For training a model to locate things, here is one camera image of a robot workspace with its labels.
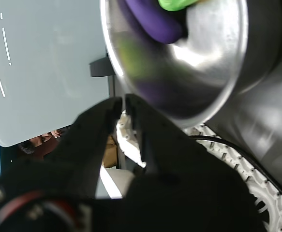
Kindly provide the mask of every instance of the white gear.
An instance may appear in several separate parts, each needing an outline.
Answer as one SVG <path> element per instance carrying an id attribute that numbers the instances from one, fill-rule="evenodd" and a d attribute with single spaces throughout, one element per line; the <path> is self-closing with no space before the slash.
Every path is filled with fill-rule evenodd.
<path id="1" fill-rule="evenodd" d="M 187 135 L 206 135 L 220 138 L 205 125 L 187 128 L 183 131 Z M 119 147 L 123 153 L 141 167 L 145 167 L 146 163 L 141 160 L 137 139 L 131 127 L 131 118 L 126 115 L 125 111 L 116 125 L 116 133 Z M 238 171 L 246 182 L 250 193 L 257 199 L 256 205 L 260 202 L 264 203 L 265 206 L 259 209 L 259 213 L 268 211 L 269 223 L 264 222 L 266 230 L 268 232 L 282 232 L 282 195 L 274 185 L 233 148 L 211 141 L 197 140 L 197 142 L 202 144 L 208 153 L 213 154 Z"/>

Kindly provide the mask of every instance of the cardboard box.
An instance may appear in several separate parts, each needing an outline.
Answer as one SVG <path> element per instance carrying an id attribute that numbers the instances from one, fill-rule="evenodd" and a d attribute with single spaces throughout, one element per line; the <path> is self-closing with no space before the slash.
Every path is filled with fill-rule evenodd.
<path id="1" fill-rule="evenodd" d="M 117 145 L 111 136 L 107 139 L 102 166 L 111 168 L 117 165 Z"/>

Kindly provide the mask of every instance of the person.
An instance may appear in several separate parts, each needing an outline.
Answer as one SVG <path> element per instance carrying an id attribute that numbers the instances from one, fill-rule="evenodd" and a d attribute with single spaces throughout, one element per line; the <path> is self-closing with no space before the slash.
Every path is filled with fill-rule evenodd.
<path id="1" fill-rule="evenodd" d="M 43 143 L 47 142 L 53 136 L 55 137 L 55 139 L 58 142 L 60 142 L 61 137 L 64 136 L 68 132 L 69 128 L 70 128 L 70 126 L 67 126 L 67 127 L 63 127 L 61 129 L 58 129 L 58 130 L 53 130 L 49 133 L 42 134 L 40 136 L 26 140 L 22 143 L 19 143 L 18 147 L 19 147 L 20 150 L 22 150 L 26 154 L 33 154 L 36 147 L 38 147 L 38 146 L 42 145 Z"/>
<path id="2" fill-rule="evenodd" d="M 52 136 L 53 136 L 52 132 L 45 133 L 45 134 L 42 134 L 40 136 L 34 137 L 32 139 L 26 140 L 26 141 L 24 141 L 22 143 L 19 143 L 18 147 L 20 148 L 20 150 L 22 150 L 26 154 L 33 154 L 34 151 L 35 151 L 35 148 L 37 146 L 40 146 L 43 143 L 45 143 L 48 140 L 50 140 L 50 138 Z"/>

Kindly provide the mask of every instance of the black cable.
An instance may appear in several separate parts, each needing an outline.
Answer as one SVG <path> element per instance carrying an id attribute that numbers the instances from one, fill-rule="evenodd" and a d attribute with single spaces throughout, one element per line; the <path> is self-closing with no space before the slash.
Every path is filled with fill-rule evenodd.
<path id="1" fill-rule="evenodd" d="M 275 180 L 274 177 L 272 177 L 272 175 L 260 164 L 260 162 L 252 154 L 246 152 L 238 145 L 235 145 L 232 142 L 217 137 L 211 137 L 205 135 L 191 135 L 190 137 L 195 140 L 206 140 L 206 141 L 216 142 L 233 148 L 242 157 L 244 157 L 252 166 L 254 166 L 255 169 L 257 169 L 262 175 L 264 175 L 267 178 L 267 180 L 270 181 L 280 193 L 282 193 L 282 186 L 280 185 L 280 183 L 278 183 L 277 180 Z"/>

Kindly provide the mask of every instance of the purple object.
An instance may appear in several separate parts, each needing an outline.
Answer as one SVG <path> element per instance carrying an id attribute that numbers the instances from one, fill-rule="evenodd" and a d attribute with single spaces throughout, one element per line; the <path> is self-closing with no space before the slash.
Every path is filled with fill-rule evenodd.
<path id="1" fill-rule="evenodd" d="M 126 0 L 130 10 L 151 38 L 163 44 L 171 44 L 182 37 L 181 25 L 157 0 Z"/>

